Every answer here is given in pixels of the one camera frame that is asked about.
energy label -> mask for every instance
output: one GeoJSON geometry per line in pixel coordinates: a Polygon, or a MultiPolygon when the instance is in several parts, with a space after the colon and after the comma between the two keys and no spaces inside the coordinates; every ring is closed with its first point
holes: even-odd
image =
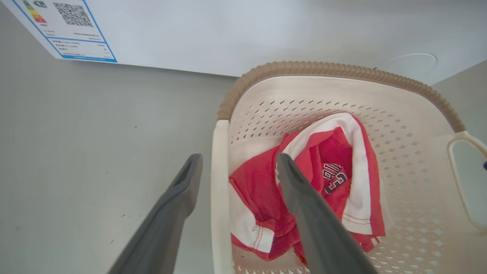
{"type": "Polygon", "coordinates": [[[84,0],[12,0],[65,59],[117,62],[84,0]]]}

gray floor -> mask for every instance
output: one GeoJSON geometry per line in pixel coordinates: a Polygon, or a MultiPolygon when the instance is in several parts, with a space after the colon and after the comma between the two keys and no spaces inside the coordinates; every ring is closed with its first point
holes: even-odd
{"type": "Polygon", "coordinates": [[[57,60],[2,4],[0,49],[0,273],[105,273],[192,153],[175,273],[212,273],[211,139],[234,79],[57,60]]]}

laundry basket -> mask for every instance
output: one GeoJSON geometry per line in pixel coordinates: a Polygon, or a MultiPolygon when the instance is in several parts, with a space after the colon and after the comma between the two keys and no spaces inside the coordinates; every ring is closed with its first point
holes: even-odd
{"type": "Polygon", "coordinates": [[[228,175],[280,144],[284,134],[334,113],[355,115],[377,155],[393,220],[387,236],[367,253],[378,272],[487,273],[486,226],[469,213],[452,146],[469,142],[484,157],[487,147],[430,87],[383,71],[320,62],[252,69],[220,106],[211,163],[215,273],[310,272],[292,250],[266,262],[231,244],[228,175]]]}

white surface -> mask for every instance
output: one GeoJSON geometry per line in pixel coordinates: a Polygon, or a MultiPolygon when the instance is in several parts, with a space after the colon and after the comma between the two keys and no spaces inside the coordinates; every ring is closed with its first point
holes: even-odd
{"type": "MultiPolygon", "coordinates": [[[[13,5],[1,0],[54,56],[13,5]]],[[[374,67],[397,56],[432,54],[439,82],[487,59],[484,0],[87,0],[119,63],[240,76],[271,61],[374,67]]]]}
{"type": "Polygon", "coordinates": [[[232,273],[228,202],[228,120],[219,120],[211,151],[211,240],[215,274],[232,273]]]}
{"type": "Polygon", "coordinates": [[[57,60],[0,5],[0,273],[106,273],[192,153],[174,273],[213,273],[211,136],[233,82],[57,60]]]}

